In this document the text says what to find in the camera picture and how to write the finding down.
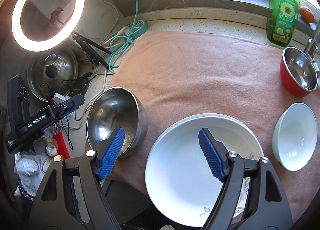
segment red object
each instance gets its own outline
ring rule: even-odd
[[[286,64],[284,63],[284,58],[282,58],[280,62],[280,76],[283,85],[292,95],[296,97],[305,97],[311,93],[311,91],[302,89],[298,85],[298,83],[296,83],[295,80],[291,77],[291,74],[288,71]]]
[[[61,132],[57,132],[54,138],[57,141],[58,149],[57,153],[61,155],[64,159],[70,158],[70,155],[68,153],[67,147],[64,143],[64,139]]]

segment silver screw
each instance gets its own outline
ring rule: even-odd
[[[233,157],[233,158],[238,156],[238,154],[235,151],[230,151],[228,152],[228,154],[230,157]]]
[[[62,156],[61,156],[61,155],[56,155],[56,156],[53,158],[53,160],[54,160],[55,162],[59,162],[59,161],[61,161],[61,159],[62,159]]]
[[[268,163],[268,162],[269,162],[269,159],[268,159],[267,157],[262,157],[262,158],[261,158],[261,161],[262,161],[263,163]]]
[[[86,155],[89,156],[89,157],[92,157],[95,154],[96,154],[96,152],[94,150],[89,150],[89,151],[86,152]]]

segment pink towel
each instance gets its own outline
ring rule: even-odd
[[[320,119],[320,91],[292,96],[282,85],[280,49],[244,39],[206,33],[150,31],[128,53],[111,86],[132,91],[145,107],[147,136],[129,157],[117,160],[112,176],[142,193],[149,151],[178,120],[198,113],[221,113],[245,123],[270,158],[287,195],[293,220],[306,210],[320,187],[320,128],[309,163],[298,172],[274,159],[272,135],[281,114],[303,102]]]

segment speckled stone countertop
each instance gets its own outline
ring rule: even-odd
[[[211,8],[167,9],[140,14],[138,19],[147,22],[148,30],[203,32],[229,35],[281,48],[272,44],[267,39],[265,30],[267,18],[247,12]],[[115,31],[120,30],[123,26],[131,23],[131,21],[132,17],[125,18],[118,24]],[[304,50],[308,38],[308,35],[299,30],[295,30],[289,46]],[[125,54],[118,57],[116,64],[121,64],[124,58]],[[103,73],[102,68],[99,68],[99,71],[100,73]],[[109,87],[111,80],[112,76],[107,76],[105,89]],[[91,82],[85,95],[85,104],[102,90],[102,86],[103,76],[96,77]],[[81,106],[77,111],[77,118],[81,116],[84,106],[85,105]],[[75,121],[74,116],[70,119],[70,126],[76,127],[79,123],[80,122]],[[84,123],[79,130],[70,130],[70,139],[74,146],[73,150],[69,149],[70,156],[76,157],[82,155],[86,142],[86,123]]]

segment green bottle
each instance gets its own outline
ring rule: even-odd
[[[286,47],[294,32],[300,9],[300,0],[270,0],[267,20],[267,37],[279,46]]]

